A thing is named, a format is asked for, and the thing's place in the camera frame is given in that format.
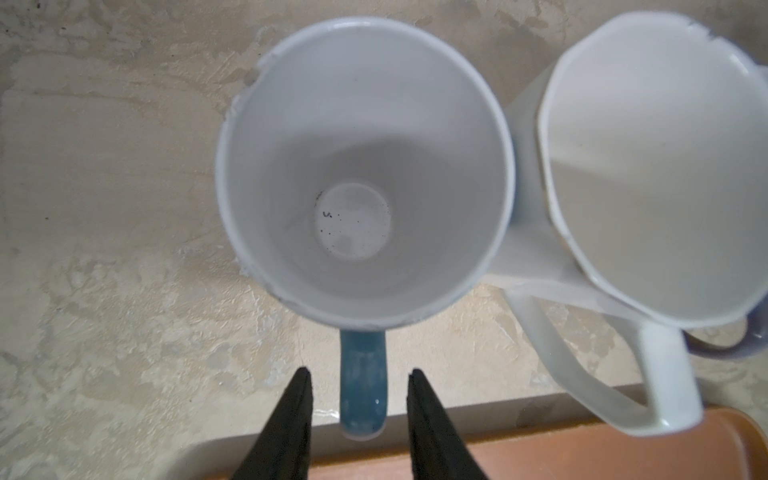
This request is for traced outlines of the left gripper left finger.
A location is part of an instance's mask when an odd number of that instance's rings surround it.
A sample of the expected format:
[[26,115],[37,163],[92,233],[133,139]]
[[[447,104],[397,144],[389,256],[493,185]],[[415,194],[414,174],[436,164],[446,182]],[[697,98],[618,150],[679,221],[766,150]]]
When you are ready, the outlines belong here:
[[311,373],[300,367],[231,479],[307,479],[312,414]]

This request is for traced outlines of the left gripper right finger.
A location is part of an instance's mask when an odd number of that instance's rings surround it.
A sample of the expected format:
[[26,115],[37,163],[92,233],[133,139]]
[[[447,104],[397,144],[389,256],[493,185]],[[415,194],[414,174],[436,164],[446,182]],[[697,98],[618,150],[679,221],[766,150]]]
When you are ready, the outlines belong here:
[[414,479],[487,479],[420,369],[409,375],[407,415]]

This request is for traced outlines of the blue patterned mug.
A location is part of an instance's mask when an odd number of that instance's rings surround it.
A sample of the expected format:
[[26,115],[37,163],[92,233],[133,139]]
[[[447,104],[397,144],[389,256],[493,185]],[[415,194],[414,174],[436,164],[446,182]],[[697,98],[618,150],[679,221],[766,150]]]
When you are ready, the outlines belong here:
[[387,418],[386,332],[457,302],[499,250],[507,121],[458,51],[391,19],[311,25],[258,71],[221,127],[220,216],[252,278],[338,329],[340,423],[366,441]]

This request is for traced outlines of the white faceted mug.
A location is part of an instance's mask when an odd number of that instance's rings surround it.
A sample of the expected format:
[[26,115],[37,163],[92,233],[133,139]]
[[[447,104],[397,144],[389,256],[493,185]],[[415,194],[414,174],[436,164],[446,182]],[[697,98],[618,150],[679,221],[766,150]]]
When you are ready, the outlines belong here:
[[[508,107],[515,198],[484,280],[552,378],[625,434],[703,416],[689,358],[767,346],[767,70],[673,12],[619,15]],[[637,402],[589,374],[539,308],[600,313],[632,350]]]

